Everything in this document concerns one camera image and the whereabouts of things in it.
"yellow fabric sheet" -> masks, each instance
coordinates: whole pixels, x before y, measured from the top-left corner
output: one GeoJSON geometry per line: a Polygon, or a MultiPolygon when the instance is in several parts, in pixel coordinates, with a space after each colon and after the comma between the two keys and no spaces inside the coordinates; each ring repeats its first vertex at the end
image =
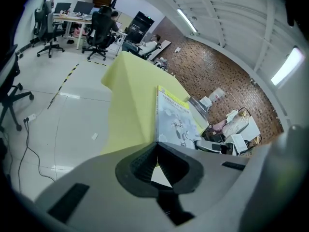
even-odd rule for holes
{"type": "Polygon", "coordinates": [[[119,54],[101,83],[112,91],[109,138],[102,154],[154,141],[157,85],[182,101],[189,99],[175,77],[128,52],[119,54]]]}

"desk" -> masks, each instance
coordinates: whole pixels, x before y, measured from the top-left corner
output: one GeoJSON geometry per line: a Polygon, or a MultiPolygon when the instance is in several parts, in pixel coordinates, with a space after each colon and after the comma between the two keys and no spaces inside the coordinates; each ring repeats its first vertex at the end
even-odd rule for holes
{"type": "Polygon", "coordinates": [[[154,141],[157,85],[182,101],[190,97],[175,77],[128,52],[119,54],[101,83],[112,91],[109,138],[102,154],[154,141]]]}
{"type": "Polygon", "coordinates": [[[122,41],[121,41],[122,43],[121,43],[120,45],[118,45],[118,48],[117,48],[117,51],[116,51],[116,54],[115,54],[115,56],[118,56],[118,52],[119,52],[119,50],[120,50],[120,47],[121,47],[122,44],[124,43],[127,34],[126,34],[126,33],[119,32],[119,31],[117,31],[117,32],[114,32],[114,31],[113,31],[113,33],[115,33],[116,35],[120,35],[120,37],[121,37],[121,39],[122,39],[122,41]]]}
{"type": "Polygon", "coordinates": [[[76,23],[79,23],[79,24],[82,25],[79,36],[78,36],[78,41],[77,41],[77,46],[76,46],[77,50],[79,49],[79,44],[80,44],[80,41],[81,41],[81,37],[82,37],[82,34],[83,34],[83,30],[85,28],[85,25],[91,24],[91,21],[85,21],[85,20],[81,20],[79,18],[80,17],[77,17],[77,16],[54,16],[54,20],[67,21],[68,22],[67,28],[66,28],[66,33],[65,33],[66,39],[69,37],[69,32],[70,32],[70,29],[71,29],[72,22],[76,22],[76,23]]]}

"chair wheel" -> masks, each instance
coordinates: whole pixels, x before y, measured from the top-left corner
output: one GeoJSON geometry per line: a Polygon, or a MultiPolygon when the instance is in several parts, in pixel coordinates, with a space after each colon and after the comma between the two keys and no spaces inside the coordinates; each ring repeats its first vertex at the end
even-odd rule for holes
{"type": "Polygon", "coordinates": [[[21,125],[16,126],[16,130],[21,131],[21,129],[22,129],[21,125]]]}

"white floor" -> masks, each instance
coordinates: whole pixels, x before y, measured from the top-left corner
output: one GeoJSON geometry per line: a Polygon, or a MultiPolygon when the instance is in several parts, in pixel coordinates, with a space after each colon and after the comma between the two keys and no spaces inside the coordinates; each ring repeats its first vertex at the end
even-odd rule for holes
{"type": "MultiPolygon", "coordinates": [[[[105,61],[99,55],[91,58],[91,61],[108,65],[103,66],[88,62],[87,52],[82,54],[81,50],[76,50],[76,45],[66,44],[63,39],[59,41],[60,46],[65,48],[64,53],[53,50],[52,58],[48,58],[47,52],[38,58],[36,53],[43,45],[37,44],[26,50],[18,61],[21,73],[15,78],[14,84],[20,82],[24,87],[20,92],[31,91],[34,100],[25,97],[14,104],[22,131],[16,130],[10,112],[6,113],[2,124],[13,155],[10,170],[12,159],[7,154],[4,171],[10,171],[12,186],[17,191],[17,173],[27,138],[23,119],[27,116],[37,116],[29,123],[29,147],[40,156],[41,173],[54,180],[83,161],[99,155],[107,142],[111,91],[101,84],[101,78],[113,61],[116,45],[110,47],[105,61]],[[47,109],[50,100],[77,64],[76,70],[47,109]],[[92,139],[94,133],[98,134],[96,140],[92,139]]],[[[39,175],[38,163],[37,156],[27,150],[20,168],[20,191],[32,200],[53,182],[39,175]]]]}

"brick wall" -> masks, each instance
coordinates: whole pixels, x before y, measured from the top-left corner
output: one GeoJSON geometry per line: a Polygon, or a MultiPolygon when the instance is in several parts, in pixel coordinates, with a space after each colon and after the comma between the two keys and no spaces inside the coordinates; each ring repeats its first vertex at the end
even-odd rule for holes
{"type": "Polygon", "coordinates": [[[161,36],[161,42],[172,42],[159,57],[168,60],[169,73],[176,75],[190,95],[201,99],[218,87],[225,92],[210,108],[211,124],[224,120],[233,109],[246,107],[257,123],[262,143],[283,132],[270,101],[258,85],[250,83],[249,75],[239,65],[211,47],[184,37],[166,17],[154,33],[161,36]],[[175,53],[177,47],[181,48],[179,53],[175,53]]]}

